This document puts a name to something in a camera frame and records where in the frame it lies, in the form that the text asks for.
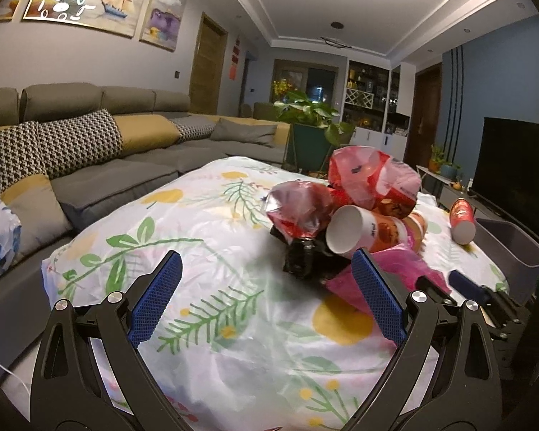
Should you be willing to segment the red paper cup gold text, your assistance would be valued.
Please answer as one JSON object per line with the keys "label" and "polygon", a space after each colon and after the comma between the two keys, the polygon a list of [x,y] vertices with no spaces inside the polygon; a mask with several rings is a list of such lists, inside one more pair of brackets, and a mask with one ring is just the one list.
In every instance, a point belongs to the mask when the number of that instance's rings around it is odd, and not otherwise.
{"label": "red paper cup gold text", "polygon": [[452,239],[459,245],[467,245],[475,238],[476,227],[473,209],[466,199],[457,199],[449,213]]}

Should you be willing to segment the orange white paper cup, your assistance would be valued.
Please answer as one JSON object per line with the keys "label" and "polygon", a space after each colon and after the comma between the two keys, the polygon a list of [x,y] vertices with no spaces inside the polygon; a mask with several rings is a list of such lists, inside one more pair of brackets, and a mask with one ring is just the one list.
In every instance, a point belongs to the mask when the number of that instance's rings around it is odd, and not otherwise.
{"label": "orange white paper cup", "polygon": [[350,259],[358,249],[376,253],[399,244],[419,252],[426,232],[427,221],[416,211],[398,219],[346,205],[333,214],[325,239],[333,253]]}

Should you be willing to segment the black plastic trash bag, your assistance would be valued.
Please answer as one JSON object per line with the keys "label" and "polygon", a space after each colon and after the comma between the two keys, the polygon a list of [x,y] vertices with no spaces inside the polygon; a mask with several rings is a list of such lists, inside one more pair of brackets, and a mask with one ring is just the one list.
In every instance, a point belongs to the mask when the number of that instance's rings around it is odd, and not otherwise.
{"label": "black plastic trash bag", "polygon": [[286,245],[283,270],[295,279],[312,284],[324,284],[350,265],[349,259],[334,253],[326,243],[326,231],[314,238],[294,238],[287,242],[275,226],[271,235]]}

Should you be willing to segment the grey trash bin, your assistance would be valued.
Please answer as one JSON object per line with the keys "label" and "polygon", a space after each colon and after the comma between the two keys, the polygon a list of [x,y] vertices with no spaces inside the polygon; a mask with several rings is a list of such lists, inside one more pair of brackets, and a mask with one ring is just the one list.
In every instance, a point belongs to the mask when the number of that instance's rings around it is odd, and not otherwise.
{"label": "grey trash bin", "polygon": [[505,275],[510,296],[528,302],[539,279],[539,243],[510,222],[485,218],[476,219],[474,241]]}

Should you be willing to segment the black television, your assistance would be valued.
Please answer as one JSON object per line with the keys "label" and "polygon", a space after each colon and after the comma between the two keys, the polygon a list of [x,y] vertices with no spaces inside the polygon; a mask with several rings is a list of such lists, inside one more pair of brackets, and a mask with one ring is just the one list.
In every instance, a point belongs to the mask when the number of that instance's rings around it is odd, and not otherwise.
{"label": "black television", "polygon": [[472,190],[539,238],[539,124],[485,118]]}

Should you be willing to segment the small white side table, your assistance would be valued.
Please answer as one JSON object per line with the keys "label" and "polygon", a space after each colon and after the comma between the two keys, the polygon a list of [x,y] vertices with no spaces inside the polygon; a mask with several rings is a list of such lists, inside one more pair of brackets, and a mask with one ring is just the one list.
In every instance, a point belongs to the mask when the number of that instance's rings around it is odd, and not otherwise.
{"label": "small white side table", "polygon": [[437,172],[430,171],[427,167],[416,166],[416,169],[421,180],[424,180],[425,177],[431,177],[432,179],[437,180],[448,187],[452,187],[454,184],[453,180],[450,180]]}

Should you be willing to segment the floral white table cloth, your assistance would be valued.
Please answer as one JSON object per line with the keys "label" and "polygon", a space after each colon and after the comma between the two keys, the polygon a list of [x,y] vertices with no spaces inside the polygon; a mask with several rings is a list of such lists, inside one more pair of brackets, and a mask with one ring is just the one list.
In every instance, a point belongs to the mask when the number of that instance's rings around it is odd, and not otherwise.
{"label": "floral white table cloth", "polygon": [[178,252],[182,280],[140,354],[197,430],[338,430],[394,353],[371,315],[285,273],[264,200],[294,174],[217,159],[43,261],[52,302],[95,305]]}

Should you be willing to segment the red clear plastic bag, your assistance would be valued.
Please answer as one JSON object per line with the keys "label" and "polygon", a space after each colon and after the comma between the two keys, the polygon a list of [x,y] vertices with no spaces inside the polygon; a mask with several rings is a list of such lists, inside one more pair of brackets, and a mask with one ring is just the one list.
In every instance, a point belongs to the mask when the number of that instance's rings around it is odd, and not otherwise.
{"label": "red clear plastic bag", "polygon": [[414,209],[420,175],[405,162],[370,146],[346,146],[330,158],[329,184],[350,203],[403,219]]}

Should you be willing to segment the dark brown door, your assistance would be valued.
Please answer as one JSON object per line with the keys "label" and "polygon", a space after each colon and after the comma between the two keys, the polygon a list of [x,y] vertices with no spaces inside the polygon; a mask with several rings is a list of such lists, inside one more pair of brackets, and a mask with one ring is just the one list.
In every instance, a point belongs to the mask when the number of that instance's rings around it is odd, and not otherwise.
{"label": "dark brown door", "polygon": [[427,166],[431,158],[440,113],[442,64],[420,71],[416,75],[414,102],[404,162],[409,166]]}

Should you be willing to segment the grey sectional sofa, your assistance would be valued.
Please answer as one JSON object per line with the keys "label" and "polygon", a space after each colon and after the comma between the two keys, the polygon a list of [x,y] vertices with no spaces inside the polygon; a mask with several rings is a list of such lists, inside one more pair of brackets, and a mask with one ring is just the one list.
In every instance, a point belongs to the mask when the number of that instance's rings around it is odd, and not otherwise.
{"label": "grey sectional sofa", "polygon": [[[190,99],[180,92],[126,87],[96,87],[89,83],[37,85],[17,92],[0,89],[0,126],[22,120],[61,120],[105,108],[112,114],[159,114],[181,125],[203,125],[190,115]],[[278,124],[267,144],[212,141],[208,137],[149,149],[123,159],[95,164],[53,181],[55,196],[71,228],[41,246],[0,278],[0,377],[34,344],[45,326],[48,309],[41,287],[41,261],[78,232],[126,203],[156,190],[214,159],[245,156],[280,166],[289,126]]]}

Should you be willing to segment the red translucent bag left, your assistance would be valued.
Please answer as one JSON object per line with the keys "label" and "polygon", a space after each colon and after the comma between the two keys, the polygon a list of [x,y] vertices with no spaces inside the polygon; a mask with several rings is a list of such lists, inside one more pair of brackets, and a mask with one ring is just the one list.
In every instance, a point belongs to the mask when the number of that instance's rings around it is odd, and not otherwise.
{"label": "red translucent bag left", "polygon": [[336,208],[332,190],[312,181],[279,183],[264,201],[264,212],[288,243],[317,236],[328,226]]}

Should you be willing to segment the display shelf cabinet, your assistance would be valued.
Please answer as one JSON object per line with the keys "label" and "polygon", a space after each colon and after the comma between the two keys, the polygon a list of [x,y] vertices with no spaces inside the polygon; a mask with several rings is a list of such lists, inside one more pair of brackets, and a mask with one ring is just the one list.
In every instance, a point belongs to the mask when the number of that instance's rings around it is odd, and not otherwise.
{"label": "display shelf cabinet", "polygon": [[400,67],[388,69],[351,60],[347,69],[342,120],[377,133],[393,133]]}

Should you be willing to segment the potted plant green planter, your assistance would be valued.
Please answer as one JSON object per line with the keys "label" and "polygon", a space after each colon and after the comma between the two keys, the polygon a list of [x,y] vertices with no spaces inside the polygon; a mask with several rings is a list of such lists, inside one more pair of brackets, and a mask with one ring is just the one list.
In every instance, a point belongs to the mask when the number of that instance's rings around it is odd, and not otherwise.
{"label": "potted plant green planter", "polygon": [[340,120],[328,103],[290,91],[273,103],[276,119],[289,125],[283,167],[302,174],[324,174],[335,149],[349,144],[355,125]]}

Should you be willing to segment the houndstooth pillow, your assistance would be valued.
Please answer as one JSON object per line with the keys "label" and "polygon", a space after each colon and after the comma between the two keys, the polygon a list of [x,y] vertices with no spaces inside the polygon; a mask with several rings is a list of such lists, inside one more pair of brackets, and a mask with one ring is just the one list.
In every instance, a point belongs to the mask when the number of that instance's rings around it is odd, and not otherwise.
{"label": "houndstooth pillow", "polygon": [[55,179],[108,162],[123,151],[118,123],[106,109],[53,122],[0,130],[0,194],[31,176]]}

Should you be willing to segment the yellow cushion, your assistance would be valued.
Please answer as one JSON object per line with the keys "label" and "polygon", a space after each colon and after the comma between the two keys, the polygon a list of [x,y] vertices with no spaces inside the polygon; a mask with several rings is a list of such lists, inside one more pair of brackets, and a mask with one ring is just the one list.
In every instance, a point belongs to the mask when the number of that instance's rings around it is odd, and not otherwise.
{"label": "yellow cushion", "polygon": [[116,115],[114,120],[123,138],[122,157],[167,148],[181,135],[174,122],[162,115]]}

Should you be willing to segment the wooden door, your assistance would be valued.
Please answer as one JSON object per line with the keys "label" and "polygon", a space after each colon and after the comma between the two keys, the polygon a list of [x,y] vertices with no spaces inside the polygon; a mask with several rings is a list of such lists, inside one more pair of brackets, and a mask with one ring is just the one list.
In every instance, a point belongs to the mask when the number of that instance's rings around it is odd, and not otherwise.
{"label": "wooden door", "polygon": [[203,13],[190,73],[190,112],[217,112],[226,48],[227,31]]}

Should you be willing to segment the purple painting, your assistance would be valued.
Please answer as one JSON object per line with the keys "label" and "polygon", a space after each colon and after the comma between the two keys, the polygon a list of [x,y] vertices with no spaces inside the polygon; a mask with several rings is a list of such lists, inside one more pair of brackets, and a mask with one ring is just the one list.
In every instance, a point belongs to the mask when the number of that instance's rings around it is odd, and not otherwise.
{"label": "purple painting", "polygon": [[187,0],[149,0],[140,41],[174,52]]}

